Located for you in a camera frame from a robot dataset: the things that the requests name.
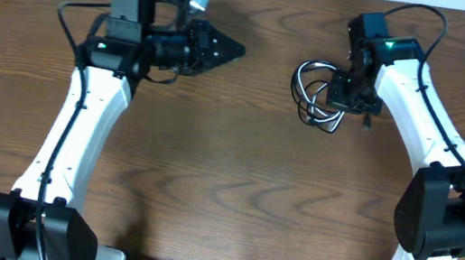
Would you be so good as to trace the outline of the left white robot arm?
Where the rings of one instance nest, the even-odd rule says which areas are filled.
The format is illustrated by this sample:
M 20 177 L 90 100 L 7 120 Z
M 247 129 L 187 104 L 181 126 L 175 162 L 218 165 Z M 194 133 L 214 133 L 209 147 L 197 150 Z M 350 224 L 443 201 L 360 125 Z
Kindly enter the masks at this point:
M 196 76 L 244 46 L 204 19 L 209 0 L 109 0 L 83 42 L 64 104 L 9 192 L 0 192 L 0 260 L 128 260 L 83 218 L 88 183 L 110 131 L 152 68 Z

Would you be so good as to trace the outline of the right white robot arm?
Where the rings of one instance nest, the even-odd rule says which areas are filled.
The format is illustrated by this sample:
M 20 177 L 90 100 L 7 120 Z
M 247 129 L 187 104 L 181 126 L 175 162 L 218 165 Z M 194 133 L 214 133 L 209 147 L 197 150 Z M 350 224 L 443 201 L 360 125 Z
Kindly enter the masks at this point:
M 395 120 L 413 178 L 395 206 L 399 246 L 391 260 L 457 260 L 465 256 L 465 142 L 432 84 L 415 38 L 392 37 L 386 15 L 349 22 L 348 72 L 336 72 L 327 102 L 341 113 Z

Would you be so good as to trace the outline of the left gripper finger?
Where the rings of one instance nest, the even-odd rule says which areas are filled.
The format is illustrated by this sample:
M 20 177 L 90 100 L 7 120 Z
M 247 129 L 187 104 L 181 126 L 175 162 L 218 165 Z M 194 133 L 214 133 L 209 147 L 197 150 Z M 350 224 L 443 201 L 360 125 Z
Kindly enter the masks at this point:
M 245 46 L 242 43 L 229 38 L 228 35 L 218 30 L 215 26 L 211 25 L 208 33 L 211 41 L 210 46 L 215 51 L 228 51 L 241 54 L 244 52 Z
M 213 70 L 245 56 L 244 51 L 211 51 L 205 58 L 204 70 Z

